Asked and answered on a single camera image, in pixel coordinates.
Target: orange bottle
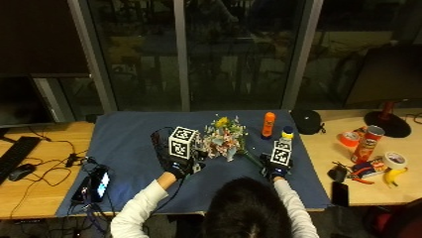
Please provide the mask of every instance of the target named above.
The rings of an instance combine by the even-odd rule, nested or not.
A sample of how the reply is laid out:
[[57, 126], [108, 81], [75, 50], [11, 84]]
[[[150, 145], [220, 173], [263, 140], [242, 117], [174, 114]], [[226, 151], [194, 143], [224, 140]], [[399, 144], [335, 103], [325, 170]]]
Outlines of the orange bottle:
[[264, 117], [264, 127], [262, 132], [262, 138], [264, 140], [270, 140], [272, 138], [275, 121], [276, 121], [276, 114], [272, 112], [267, 112]]

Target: black keyboard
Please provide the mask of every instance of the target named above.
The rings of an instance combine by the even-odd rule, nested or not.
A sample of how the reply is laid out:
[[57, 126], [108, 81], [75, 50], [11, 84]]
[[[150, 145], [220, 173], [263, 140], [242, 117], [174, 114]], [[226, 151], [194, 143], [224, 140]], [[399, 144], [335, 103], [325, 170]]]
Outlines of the black keyboard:
[[42, 142], [41, 137], [22, 137], [0, 158], [0, 184]]

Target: yellow flower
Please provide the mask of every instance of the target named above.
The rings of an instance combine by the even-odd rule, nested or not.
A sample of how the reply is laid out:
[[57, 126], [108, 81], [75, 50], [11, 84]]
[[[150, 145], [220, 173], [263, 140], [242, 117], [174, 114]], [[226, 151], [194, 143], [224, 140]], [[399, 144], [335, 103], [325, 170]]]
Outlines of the yellow flower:
[[227, 123], [228, 123], [228, 118], [227, 118], [227, 117], [222, 117], [222, 118], [218, 120], [218, 122], [215, 123], [215, 126], [216, 126], [218, 128], [220, 128], [220, 127], [224, 127], [224, 126], [227, 125]]

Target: blue table mat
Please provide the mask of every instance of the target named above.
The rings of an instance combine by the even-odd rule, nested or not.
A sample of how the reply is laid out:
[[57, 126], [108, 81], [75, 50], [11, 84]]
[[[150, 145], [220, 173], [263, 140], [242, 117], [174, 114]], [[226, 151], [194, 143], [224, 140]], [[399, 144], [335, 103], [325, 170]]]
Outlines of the blue table mat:
[[[272, 153], [274, 142], [280, 138], [284, 126], [295, 128], [294, 153], [295, 163], [288, 181], [297, 190], [307, 208], [327, 208], [332, 203], [319, 180], [315, 167], [297, 132], [295, 121], [286, 110], [274, 111], [278, 119], [274, 128], [272, 140], [263, 140], [262, 129], [267, 111], [220, 111], [220, 112], [114, 112], [99, 117], [94, 129], [87, 155], [95, 157], [100, 164], [111, 167], [111, 183], [108, 194], [116, 211], [123, 209], [127, 201], [156, 179], [163, 169], [150, 135], [163, 127], [183, 126], [200, 130], [204, 134], [206, 126], [219, 116], [235, 118], [247, 126], [247, 149], [256, 157], [262, 153]], [[84, 171], [79, 172], [75, 183], [58, 210], [57, 216], [70, 215], [71, 196], [74, 195], [83, 178]], [[268, 182], [260, 174], [259, 167], [244, 157], [235, 156], [232, 162], [219, 157], [207, 159], [207, 167], [198, 174], [187, 178], [175, 199], [158, 211], [158, 213], [191, 213], [207, 211], [215, 192], [232, 179], [251, 177]], [[170, 196], [160, 202], [163, 204], [172, 197], [179, 184], [168, 192]], [[112, 211], [107, 196], [100, 203], [104, 211]]]

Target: computer mouse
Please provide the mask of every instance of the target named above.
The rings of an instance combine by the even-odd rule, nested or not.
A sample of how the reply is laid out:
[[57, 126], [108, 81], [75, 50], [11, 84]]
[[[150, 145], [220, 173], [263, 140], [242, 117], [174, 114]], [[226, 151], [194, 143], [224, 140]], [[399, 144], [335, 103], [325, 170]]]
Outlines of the computer mouse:
[[18, 181], [23, 179], [29, 174], [37, 170], [37, 166], [33, 164], [26, 164], [18, 167], [10, 174], [10, 180]]

